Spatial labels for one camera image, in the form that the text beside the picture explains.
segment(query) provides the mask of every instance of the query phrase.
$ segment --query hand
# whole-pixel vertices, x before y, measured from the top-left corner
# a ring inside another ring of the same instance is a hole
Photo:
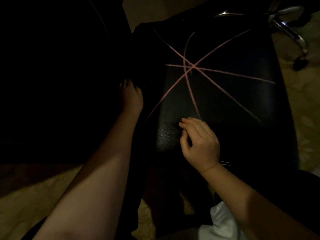
[[[143,108],[143,96],[140,88],[134,88],[132,81],[123,80],[120,83],[122,111],[135,116],[137,119]]]
[[[219,164],[220,144],[218,138],[210,127],[203,121],[188,118],[182,119],[179,126],[184,129],[180,144],[186,160],[198,170],[204,173]],[[192,146],[188,144],[188,135]]]

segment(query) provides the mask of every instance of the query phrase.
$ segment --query black leather surface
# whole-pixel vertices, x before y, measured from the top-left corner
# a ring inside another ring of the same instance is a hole
[[[270,161],[279,168],[297,166],[290,106],[268,28],[264,24],[252,26],[244,16],[169,20],[136,28],[135,56],[139,59],[135,64],[139,76],[134,77],[134,81],[143,88],[141,120],[145,121],[143,127],[150,152],[151,148],[157,151],[159,163],[182,164],[179,143],[182,130],[178,122],[182,117],[198,117],[186,78],[174,86],[150,115],[184,74],[183,67],[166,65],[183,66],[182,57],[174,50],[183,55],[187,40],[194,33],[186,48],[186,59],[195,64],[220,44],[247,30],[206,57],[198,67],[261,78],[275,84],[203,71],[234,98],[231,99],[198,70],[192,69],[188,79],[200,117],[218,136],[221,161],[254,167],[265,167]]]

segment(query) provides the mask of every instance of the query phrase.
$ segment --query forearm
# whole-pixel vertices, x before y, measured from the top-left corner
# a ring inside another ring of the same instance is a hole
[[[315,239],[311,231],[294,220],[221,164],[203,177],[228,206],[235,219],[262,239]]]
[[[35,239],[112,239],[118,224],[137,118],[121,113]]]

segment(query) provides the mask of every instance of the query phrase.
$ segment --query white cloth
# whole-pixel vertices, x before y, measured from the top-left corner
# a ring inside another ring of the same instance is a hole
[[[202,225],[199,240],[248,240],[224,202],[210,209],[213,226]]]

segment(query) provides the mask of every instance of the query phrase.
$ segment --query beige carpet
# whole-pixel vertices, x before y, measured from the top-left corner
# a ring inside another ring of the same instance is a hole
[[[141,22],[160,21],[204,1],[124,0],[123,6],[134,30]],[[273,39],[297,130],[300,167],[320,174],[320,13],[298,30],[310,44],[310,64],[302,71],[292,70],[293,60],[299,55],[297,46],[281,33],[274,34]],[[47,216],[80,168],[60,164],[1,165],[0,239],[19,240]],[[186,200],[184,203],[185,214],[192,214],[190,204]],[[151,212],[144,201],[138,213],[139,228],[133,235],[139,240],[155,239]]]

